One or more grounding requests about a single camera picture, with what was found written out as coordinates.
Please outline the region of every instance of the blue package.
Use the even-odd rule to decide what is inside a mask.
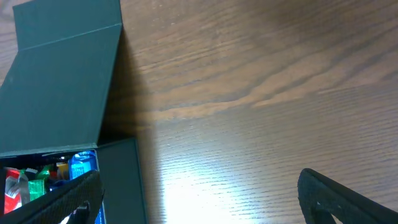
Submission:
[[[74,179],[85,172],[90,170],[97,170],[97,161],[95,152],[93,151],[83,151],[76,153],[69,161],[69,177]],[[101,206],[98,216],[95,219],[95,224],[105,224],[104,210]]]

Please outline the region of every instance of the brown table top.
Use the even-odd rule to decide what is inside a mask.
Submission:
[[[305,167],[398,210],[396,1],[121,5],[105,123],[139,140],[150,223],[303,223]]]

